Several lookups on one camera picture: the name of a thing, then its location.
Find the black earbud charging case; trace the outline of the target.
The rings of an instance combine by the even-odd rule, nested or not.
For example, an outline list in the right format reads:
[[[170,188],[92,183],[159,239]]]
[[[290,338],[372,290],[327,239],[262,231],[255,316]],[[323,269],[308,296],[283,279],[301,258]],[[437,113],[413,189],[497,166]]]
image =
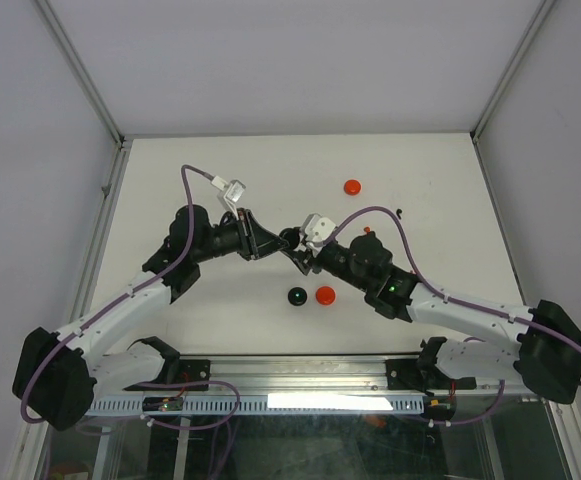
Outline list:
[[[288,302],[292,306],[303,306],[308,299],[305,289],[301,287],[292,287],[287,293]]]

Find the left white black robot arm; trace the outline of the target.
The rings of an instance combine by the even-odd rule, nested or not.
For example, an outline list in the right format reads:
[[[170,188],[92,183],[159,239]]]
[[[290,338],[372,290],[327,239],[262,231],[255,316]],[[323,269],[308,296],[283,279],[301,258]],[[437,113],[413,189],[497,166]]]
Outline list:
[[[263,259],[298,245],[290,228],[274,234],[248,209],[211,224],[200,205],[179,209],[159,249],[114,300],[61,329],[39,327],[25,339],[13,382],[29,423],[64,431],[101,397],[125,388],[168,388],[180,373],[180,354],[156,337],[134,341],[120,354],[110,348],[154,313],[183,296],[201,276],[201,263],[229,254]]]

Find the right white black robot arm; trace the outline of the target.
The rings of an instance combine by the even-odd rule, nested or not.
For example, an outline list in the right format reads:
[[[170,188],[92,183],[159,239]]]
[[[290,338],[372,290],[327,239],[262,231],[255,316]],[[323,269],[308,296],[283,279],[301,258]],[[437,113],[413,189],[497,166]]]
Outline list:
[[[557,303],[535,307],[461,298],[395,266],[374,232],[337,241],[309,242],[299,228],[281,236],[285,254],[303,272],[325,271],[364,294],[365,302],[388,319],[428,324],[476,338],[463,346],[434,337],[422,343],[418,378],[439,387],[450,378],[482,377],[520,382],[534,394],[573,403],[581,387],[581,330]]]

